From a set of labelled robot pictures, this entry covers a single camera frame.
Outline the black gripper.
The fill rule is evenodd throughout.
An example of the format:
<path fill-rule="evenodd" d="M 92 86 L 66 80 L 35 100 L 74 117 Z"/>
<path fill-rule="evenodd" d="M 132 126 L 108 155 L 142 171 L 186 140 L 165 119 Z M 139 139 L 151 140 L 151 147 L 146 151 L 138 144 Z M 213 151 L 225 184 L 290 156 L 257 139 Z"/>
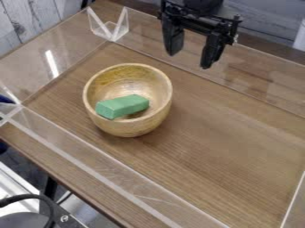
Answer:
<path fill-rule="evenodd" d="M 158 19 L 170 56 L 183 47 L 185 29 L 207 36 L 201 59 L 203 69 L 219 60 L 225 44 L 235 42 L 242 22 L 241 15 L 223 6 L 223 0 L 160 0 Z"/>

